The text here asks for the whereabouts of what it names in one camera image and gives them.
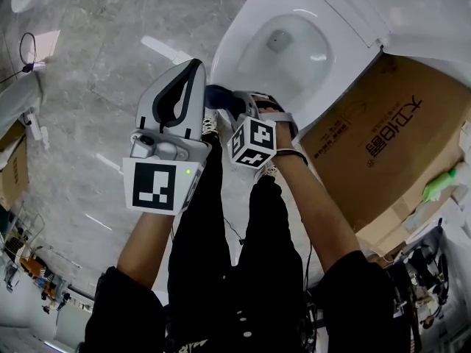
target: sneaker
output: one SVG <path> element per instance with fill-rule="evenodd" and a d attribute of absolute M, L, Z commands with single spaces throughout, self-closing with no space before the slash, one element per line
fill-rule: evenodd
<path fill-rule="evenodd" d="M 205 108 L 205 117 L 203 118 L 203 135 L 208 134 L 209 132 L 214 132 L 217 135 L 218 130 L 218 111 Z"/>
<path fill-rule="evenodd" d="M 261 177 L 273 177 L 276 178 L 278 174 L 278 169 L 272 162 L 268 162 L 264 167 L 262 167 L 255 174 L 255 179 L 258 181 Z"/>

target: wristband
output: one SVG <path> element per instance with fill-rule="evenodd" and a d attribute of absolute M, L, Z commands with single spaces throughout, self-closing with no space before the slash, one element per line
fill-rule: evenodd
<path fill-rule="evenodd" d="M 275 156 L 298 156 L 301 157 L 306 166 L 309 166 L 308 160 L 306 159 L 305 155 L 296 149 L 278 149 L 277 154 Z"/>

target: black pants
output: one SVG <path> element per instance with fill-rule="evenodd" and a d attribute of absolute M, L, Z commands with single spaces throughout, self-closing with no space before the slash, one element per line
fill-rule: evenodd
<path fill-rule="evenodd" d="M 291 242 L 281 189 L 271 176 L 254 185 L 246 239 L 232 267 L 221 201 L 222 148 L 217 135 L 203 140 L 213 149 L 170 254 L 170 335 L 185 343 L 206 338 L 236 309 L 257 323 L 273 315 L 295 324 L 302 313 L 302 261 Z"/>

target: gray tile floor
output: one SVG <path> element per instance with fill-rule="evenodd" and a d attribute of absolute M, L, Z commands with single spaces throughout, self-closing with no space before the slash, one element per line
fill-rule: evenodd
<path fill-rule="evenodd" d="M 138 218 L 124 207 L 122 175 L 103 159 L 121 165 L 129 154 L 141 94 L 172 66 L 141 38 L 150 35 L 198 57 L 209 70 L 245 1 L 46 0 L 19 15 L 11 12 L 9 0 L 1 4 L 0 78 L 21 69 L 18 44 L 24 32 L 36 35 L 40 52 L 51 53 L 39 70 L 44 89 L 40 123 L 49 131 L 50 147 L 29 140 L 26 202 L 46 222 L 38 243 L 52 245 L 66 259 L 50 251 L 43 256 L 79 289 L 94 293 L 100 273 L 116 264 Z M 223 137 L 229 134 L 225 127 Z M 252 176 L 232 167 L 227 156 L 224 171 L 225 215 L 244 236 Z M 284 195 L 291 236 L 306 262 L 308 239 L 291 195 Z M 227 239 L 235 262 L 240 247 L 229 229 Z M 322 275 L 316 257 L 310 273 L 312 282 Z M 166 290 L 166 275 L 164 262 L 155 290 Z"/>

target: forearm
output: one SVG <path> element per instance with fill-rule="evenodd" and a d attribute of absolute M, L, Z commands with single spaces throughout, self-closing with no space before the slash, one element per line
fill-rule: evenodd
<path fill-rule="evenodd" d="M 293 194 L 324 271 L 344 255 L 360 249 L 355 233 L 339 207 L 302 158 L 295 155 L 275 157 L 274 163 Z"/>
<path fill-rule="evenodd" d="M 169 240 L 174 216 L 143 213 L 118 259 L 117 269 L 151 289 Z"/>

